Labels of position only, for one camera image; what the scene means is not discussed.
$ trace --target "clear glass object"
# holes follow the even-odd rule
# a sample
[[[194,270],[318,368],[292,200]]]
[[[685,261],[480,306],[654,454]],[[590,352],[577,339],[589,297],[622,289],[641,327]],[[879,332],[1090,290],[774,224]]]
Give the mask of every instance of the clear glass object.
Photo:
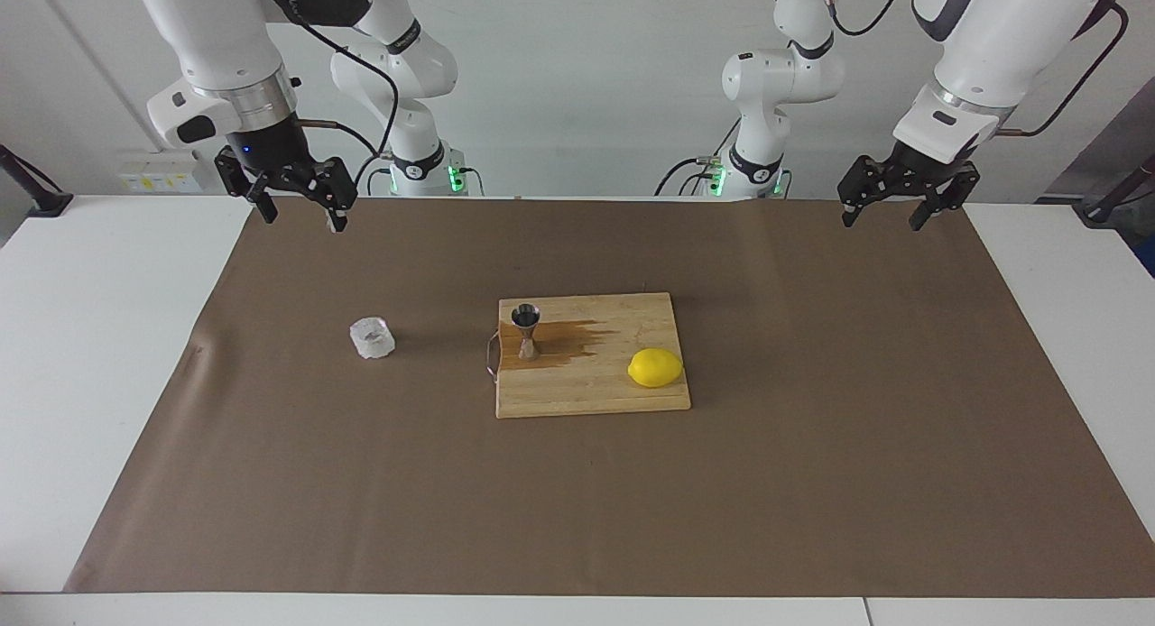
[[[381,318],[364,318],[356,321],[349,327],[349,337],[365,359],[383,358],[397,348],[397,342]]]

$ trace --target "metal handle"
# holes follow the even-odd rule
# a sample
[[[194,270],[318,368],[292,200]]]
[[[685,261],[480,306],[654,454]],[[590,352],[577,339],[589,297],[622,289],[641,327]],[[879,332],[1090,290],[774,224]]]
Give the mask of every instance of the metal handle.
[[[498,338],[498,331],[500,331],[500,330],[501,329],[494,330],[493,331],[493,337],[490,337],[490,342],[485,345],[485,371],[490,372],[490,378],[493,379],[493,383],[494,385],[498,381],[498,368],[501,367],[501,352],[498,351],[498,364],[497,364],[497,367],[493,366],[493,360],[492,360],[491,356],[493,355],[493,343],[497,341],[497,338]]]

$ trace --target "white wall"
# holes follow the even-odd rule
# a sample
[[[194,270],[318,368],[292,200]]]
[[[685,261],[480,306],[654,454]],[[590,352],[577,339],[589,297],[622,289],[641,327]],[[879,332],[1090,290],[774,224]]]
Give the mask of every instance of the white wall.
[[[678,158],[713,150],[737,117],[721,92],[722,64],[748,47],[784,44],[773,30],[772,0],[410,1],[461,67],[457,90],[430,107],[442,136],[484,173],[491,195],[648,195]],[[842,17],[858,27],[882,1],[842,0]],[[833,198],[858,154],[888,154],[891,129],[939,55],[908,1],[873,33],[839,39],[850,76],[837,99],[789,107],[793,195]],[[975,199],[1034,200],[1152,76],[1155,18],[1145,10],[1155,0],[1123,2],[1133,13],[1128,37],[1064,118],[1035,140],[997,140],[978,150],[983,182]],[[1115,24],[1109,18],[1073,43],[1015,122],[1034,126],[1046,117]],[[379,135],[375,121],[330,83],[326,47],[293,27],[271,29],[289,70],[305,80],[303,117]],[[2,141],[74,189],[117,191],[117,150],[151,149],[137,120],[149,96],[178,74],[140,0],[2,0],[0,31]],[[95,62],[84,60],[85,46]],[[135,118],[121,100],[131,100]],[[364,152],[325,129],[310,136],[318,157],[355,162]],[[209,142],[207,152],[219,144]]]

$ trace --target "black metal pole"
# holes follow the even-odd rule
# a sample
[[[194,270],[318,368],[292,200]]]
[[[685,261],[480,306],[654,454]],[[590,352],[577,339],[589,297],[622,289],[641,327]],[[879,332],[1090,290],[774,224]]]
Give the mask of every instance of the black metal pole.
[[[1123,179],[1119,186],[1106,194],[1106,198],[1085,209],[1083,216],[1093,223],[1105,223],[1110,218],[1115,207],[1118,207],[1139,186],[1142,186],[1142,182],[1152,179],[1152,177],[1155,177],[1155,155],[1148,157],[1147,162],[1143,162],[1133,173]]]
[[[65,207],[72,202],[70,193],[53,193],[36,181],[24,166],[21,166],[18,158],[0,142],[0,166],[15,179],[20,187],[23,187],[28,195],[36,202],[36,208],[28,213],[29,218],[55,218],[64,214]]]

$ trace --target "dark wood stain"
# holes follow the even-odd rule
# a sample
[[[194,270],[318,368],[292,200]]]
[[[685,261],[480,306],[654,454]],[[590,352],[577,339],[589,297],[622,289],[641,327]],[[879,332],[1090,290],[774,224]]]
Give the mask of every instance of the dark wood stain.
[[[574,358],[593,356],[588,346],[601,344],[602,335],[611,335],[612,330],[594,330],[598,325],[594,320],[572,322],[543,322],[534,331],[534,342],[541,353],[536,360],[519,358],[521,350],[521,331],[515,326],[501,322],[499,336],[501,342],[501,371],[543,370],[559,367]]]

